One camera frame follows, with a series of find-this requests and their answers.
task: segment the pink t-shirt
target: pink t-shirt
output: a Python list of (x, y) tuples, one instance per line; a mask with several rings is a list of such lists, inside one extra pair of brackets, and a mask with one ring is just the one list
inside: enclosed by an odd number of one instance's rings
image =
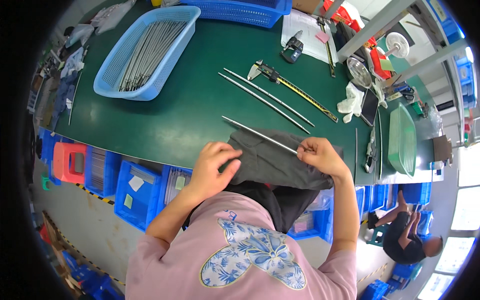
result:
[(355, 281), (355, 252), (338, 251), (315, 269), (262, 206), (221, 192), (195, 210), (168, 251), (157, 238), (139, 238), (126, 299), (353, 300)]

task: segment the window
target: window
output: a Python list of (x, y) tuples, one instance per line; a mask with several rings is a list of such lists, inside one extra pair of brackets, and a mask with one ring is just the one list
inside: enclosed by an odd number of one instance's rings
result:
[(480, 227), (480, 187), (458, 190), (452, 230), (477, 230)]
[(480, 184), (480, 144), (458, 149), (458, 186)]
[(435, 271), (457, 273), (474, 241), (475, 238), (448, 238)]
[(446, 291), (454, 276), (433, 273), (418, 296), (421, 300), (438, 300)]

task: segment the red plastic stool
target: red plastic stool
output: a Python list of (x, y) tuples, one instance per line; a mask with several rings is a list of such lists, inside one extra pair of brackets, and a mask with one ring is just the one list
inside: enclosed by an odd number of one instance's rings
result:
[(53, 175), (61, 181), (84, 184), (85, 174), (75, 171), (75, 153), (82, 153), (85, 157), (86, 152), (85, 144), (56, 142), (53, 147)]

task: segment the green workbench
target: green workbench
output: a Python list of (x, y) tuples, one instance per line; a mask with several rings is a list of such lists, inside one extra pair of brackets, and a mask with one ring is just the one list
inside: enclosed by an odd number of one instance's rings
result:
[[(106, 1), (85, 15), (90, 18)], [(334, 123), (312, 104), (283, 85), (263, 76), (254, 83), (292, 106), (309, 119), (312, 127), (272, 100), (311, 132), (343, 147), (344, 161), (355, 170), (355, 128), (358, 128), (357, 184), (373, 184), (374, 175), (362, 167), (371, 128), (354, 117), (348, 124), (336, 110), (346, 98), (347, 68), (336, 64), (336, 78), (330, 77), (328, 64), (302, 55), (295, 64), (279, 56), (282, 22), (266, 29), (252, 25), (198, 19), (195, 34), (171, 72), (161, 93), (141, 102), (107, 98), (93, 91), (93, 81), (104, 59), (122, 34), (143, 13), (152, 9), (145, 1), (137, 2), (114, 30), (92, 35), (85, 57), (85, 67), (75, 97), (71, 125), (62, 113), (55, 131), (79, 142), (110, 151), (164, 164), (192, 168), (199, 151), (208, 141), (228, 141), (237, 128), (225, 122), (227, 116), (250, 127), (261, 127), (307, 135), (267, 105), (220, 77), (223, 68), (247, 75), (256, 60), (263, 59), (280, 75), (303, 89), (339, 118)], [(382, 114), (384, 144), (388, 141), (389, 113), (397, 107), (389, 103)], [(384, 154), (384, 172), (395, 172)]]

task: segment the green stool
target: green stool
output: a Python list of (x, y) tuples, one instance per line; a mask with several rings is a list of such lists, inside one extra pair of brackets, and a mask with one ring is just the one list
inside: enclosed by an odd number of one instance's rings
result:
[(45, 191), (50, 191), (50, 189), (48, 188), (48, 185), (47, 185), (47, 183), (49, 181), (50, 181), (50, 179), (48, 179), (48, 173), (43, 172), (42, 173), (42, 187)]
[[(384, 246), (384, 236), (385, 236), (385, 233), (387, 232), (387, 230), (388, 230), (388, 224), (384, 224), (384, 225), (381, 225), (379, 227), (375, 227), (375, 229), (373, 230), (372, 239), (367, 241), (367, 244), (375, 245), (375, 246), (378, 246), (378, 247), (383, 247)], [(381, 232), (382, 235), (379, 236), (379, 238), (377, 240), (377, 235), (378, 235), (379, 232)]]

